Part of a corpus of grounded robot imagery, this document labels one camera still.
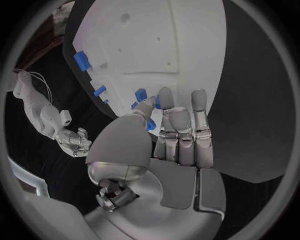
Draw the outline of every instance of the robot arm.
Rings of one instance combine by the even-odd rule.
[[[72,157],[86,157],[91,141],[87,132],[79,128],[75,133],[66,129],[72,120],[68,110],[59,110],[38,92],[32,84],[32,76],[26,71],[14,74],[13,95],[22,99],[27,118],[44,136],[56,140],[60,148]]]

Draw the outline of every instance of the wire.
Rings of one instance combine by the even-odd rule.
[[[48,100],[50,101],[51,104],[53,103],[53,97],[52,97],[51,89],[50,89],[49,85],[47,84],[47,82],[46,82],[46,80],[45,80],[45,78],[42,74],[40,74],[38,72],[35,72],[35,71],[26,71],[26,70],[23,70],[23,69],[20,69],[20,68],[15,68],[13,71],[17,72],[17,73],[19,73],[19,72],[28,73],[32,77],[34,77],[34,78],[40,80],[42,83],[44,83],[45,86],[46,86],[46,89],[47,89]]]

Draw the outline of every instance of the white curved panel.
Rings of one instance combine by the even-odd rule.
[[[117,116],[132,111],[135,91],[157,95],[170,87],[177,106],[192,111],[191,92],[205,89],[207,110],[220,81],[226,49],[221,0],[96,0],[86,13],[73,46],[84,51],[99,97]],[[158,135],[162,113],[153,111]]]

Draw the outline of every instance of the blue connector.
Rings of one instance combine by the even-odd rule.
[[[161,100],[160,100],[160,96],[159,95],[157,95],[155,107],[157,109],[161,109]]]
[[[131,109],[134,109],[137,105],[138,105],[138,103],[135,101],[135,102],[131,105]]]
[[[99,87],[96,91],[94,91],[94,96],[98,97],[101,93],[103,93],[106,90],[106,87],[102,85]]]
[[[146,90],[144,88],[140,88],[134,94],[135,94],[136,100],[139,103],[147,98],[147,93],[146,93]]]
[[[155,122],[150,118],[150,120],[148,121],[148,124],[147,124],[147,131],[149,130],[154,130],[156,128],[156,124]]]
[[[74,55],[74,59],[82,72],[84,72],[85,70],[91,67],[88,57],[84,53],[84,51],[77,52]]]

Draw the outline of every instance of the gray fingertip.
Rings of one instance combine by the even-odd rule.
[[[196,112],[206,110],[207,99],[208,97],[204,89],[193,91],[191,93],[192,109]]]
[[[170,110],[169,120],[177,131],[187,130],[191,127],[191,116],[187,108],[175,107]]]
[[[172,109],[174,107],[173,96],[170,88],[166,86],[162,87],[158,92],[158,96],[160,101],[160,108],[162,110]]]

